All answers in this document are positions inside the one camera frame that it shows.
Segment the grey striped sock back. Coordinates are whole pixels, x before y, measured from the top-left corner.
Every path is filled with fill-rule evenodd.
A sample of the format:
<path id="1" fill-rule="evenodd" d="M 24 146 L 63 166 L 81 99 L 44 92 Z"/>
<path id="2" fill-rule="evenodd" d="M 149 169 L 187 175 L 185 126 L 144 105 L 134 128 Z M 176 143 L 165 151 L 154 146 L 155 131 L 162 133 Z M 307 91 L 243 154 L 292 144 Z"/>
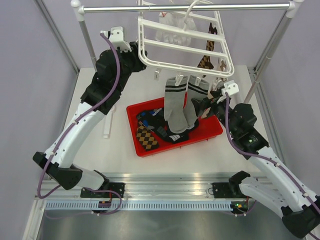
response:
<path id="1" fill-rule="evenodd" d="M 196 105 L 198 101 L 201 102 L 208 96 L 209 86 L 210 84 L 200 77 L 194 75 L 189 77 L 186 105 L 183 109 L 188 130 L 194 127 L 195 122 L 198 119 L 198 110 Z"/>

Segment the black blue sock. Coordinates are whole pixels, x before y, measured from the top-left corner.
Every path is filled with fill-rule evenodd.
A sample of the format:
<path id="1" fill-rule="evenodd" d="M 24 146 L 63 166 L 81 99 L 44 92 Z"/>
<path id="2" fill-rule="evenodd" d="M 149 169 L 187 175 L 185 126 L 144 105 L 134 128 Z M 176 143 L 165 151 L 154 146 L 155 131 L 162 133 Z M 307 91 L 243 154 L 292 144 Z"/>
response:
<path id="1" fill-rule="evenodd" d="M 136 118 L 151 131 L 157 130 L 159 127 L 164 128 L 166 126 L 164 109 L 162 107 L 142 111 L 137 114 Z"/>
<path id="2" fill-rule="evenodd" d="M 188 127 L 182 133 L 173 133 L 170 130 L 165 130 L 165 128 L 162 126 L 157 127 L 154 130 L 154 133 L 165 142 L 177 144 L 177 143 L 181 143 L 189 140 L 189 133 L 195 130 L 198 126 L 199 126 L 199 121 L 196 120 L 192 126 Z"/>

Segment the grey striped sock front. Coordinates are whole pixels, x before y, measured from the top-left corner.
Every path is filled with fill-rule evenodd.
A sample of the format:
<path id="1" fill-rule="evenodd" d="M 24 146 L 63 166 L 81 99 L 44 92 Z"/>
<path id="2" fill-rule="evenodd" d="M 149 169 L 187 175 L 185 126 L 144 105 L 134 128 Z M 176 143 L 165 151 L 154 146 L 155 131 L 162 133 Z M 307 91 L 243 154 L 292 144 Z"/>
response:
<path id="1" fill-rule="evenodd" d="M 171 132 L 180 134 L 187 129 L 187 120 L 183 113 L 188 77 L 184 76 L 176 85 L 175 78 L 169 78 L 164 92 L 164 119 Z"/>

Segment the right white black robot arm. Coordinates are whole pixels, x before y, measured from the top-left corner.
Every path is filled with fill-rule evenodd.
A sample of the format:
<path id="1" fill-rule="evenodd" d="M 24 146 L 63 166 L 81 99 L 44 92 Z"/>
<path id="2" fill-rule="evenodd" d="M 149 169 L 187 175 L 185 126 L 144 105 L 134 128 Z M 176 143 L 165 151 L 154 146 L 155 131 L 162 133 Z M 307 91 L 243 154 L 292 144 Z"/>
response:
<path id="1" fill-rule="evenodd" d="M 250 174 L 240 171 L 229 179 L 229 194 L 235 198 L 245 195 L 255 199 L 278 215 L 292 235 L 303 239 L 320 224 L 320 196 L 288 169 L 255 129 L 257 117 L 251 104 L 238 103 L 230 107 L 230 100 L 229 95 L 221 101 L 194 98 L 191 104 L 196 116 L 209 110 L 209 117 L 217 117 L 235 151 L 263 172 L 276 190 L 260 186 Z"/>

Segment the beige brown striped sock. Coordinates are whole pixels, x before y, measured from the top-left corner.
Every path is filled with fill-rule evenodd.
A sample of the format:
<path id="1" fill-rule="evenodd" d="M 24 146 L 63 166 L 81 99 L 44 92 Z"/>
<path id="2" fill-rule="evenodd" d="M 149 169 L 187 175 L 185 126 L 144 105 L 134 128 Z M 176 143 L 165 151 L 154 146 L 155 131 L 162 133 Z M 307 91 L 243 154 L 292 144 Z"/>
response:
<path id="1" fill-rule="evenodd" d="M 202 115 L 200 116 L 201 119 L 206 119 L 208 117 L 208 114 L 210 112 L 211 108 L 207 108 L 203 113 Z"/>
<path id="2" fill-rule="evenodd" d="M 226 65 L 226 61 L 222 58 L 218 59 L 218 70 L 225 72 L 228 69 Z M 211 94 L 211 91 L 216 91 L 218 88 L 223 87 L 224 83 L 227 81 L 227 78 L 223 77 L 216 77 L 212 80 L 210 87 L 209 87 L 209 94 Z"/>

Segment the white clip sock hanger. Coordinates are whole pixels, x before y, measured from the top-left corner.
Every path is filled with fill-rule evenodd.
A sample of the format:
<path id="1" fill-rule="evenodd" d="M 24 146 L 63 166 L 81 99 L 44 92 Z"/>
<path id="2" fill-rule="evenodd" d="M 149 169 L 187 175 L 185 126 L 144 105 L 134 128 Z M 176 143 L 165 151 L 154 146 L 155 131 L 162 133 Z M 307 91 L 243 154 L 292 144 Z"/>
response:
<path id="1" fill-rule="evenodd" d="M 186 10 L 159 10 L 158 21 L 152 21 L 141 14 L 137 18 L 139 59 L 148 67 L 166 69 L 200 76 L 229 78 L 234 64 L 225 38 L 219 11 L 213 16 L 195 13 L 196 7 L 211 1 L 192 0 Z M 200 56 L 196 66 L 172 63 L 168 60 L 152 60 L 147 56 L 146 47 L 184 52 Z M 227 70 L 218 70 L 218 59 L 226 61 Z"/>

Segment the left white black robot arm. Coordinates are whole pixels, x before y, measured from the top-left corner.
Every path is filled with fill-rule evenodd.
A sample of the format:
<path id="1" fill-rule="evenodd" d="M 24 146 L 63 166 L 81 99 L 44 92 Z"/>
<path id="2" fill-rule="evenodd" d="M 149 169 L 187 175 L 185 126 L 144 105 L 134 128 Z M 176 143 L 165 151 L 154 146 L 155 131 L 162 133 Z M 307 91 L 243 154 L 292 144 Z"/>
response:
<path id="1" fill-rule="evenodd" d="M 92 191 L 97 197 L 108 195 L 109 179 L 97 170 L 76 166 L 74 159 L 94 127 L 120 99 L 132 73 L 146 68 L 139 59 L 138 43 L 129 43 L 130 51 L 114 47 L 100 54 L 90 85 L 80 98 L 75 114 L 58 139 L 32 159 L 65 190 L 76 186 Z"/>

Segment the grey striped sock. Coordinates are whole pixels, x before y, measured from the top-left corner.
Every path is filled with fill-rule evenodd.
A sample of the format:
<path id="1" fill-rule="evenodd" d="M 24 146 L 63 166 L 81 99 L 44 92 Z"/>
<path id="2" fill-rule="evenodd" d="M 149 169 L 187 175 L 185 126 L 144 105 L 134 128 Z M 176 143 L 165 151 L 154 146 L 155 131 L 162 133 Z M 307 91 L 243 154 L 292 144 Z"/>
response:
<path id="1" fill-rule="evenodd" d="M 169 78 L 164 92 L 164 119 L 171 132 L 180 134 L 187 129 L 187 120 L 183 113 L 188 77 L 184 76 L 176 85 L 175 78 Z"/>
<path id="2" fill-rule="evenodd" d="M 200 77 L 194 75 L 189 77 L 186 105 L 183 109 L 188 130 L 194 127 L 195 122 L 198 119 L 198 110 L 196 105 L 198 101 L 201 102 L 208 96 L 209 86 L 210 84 Z"/>

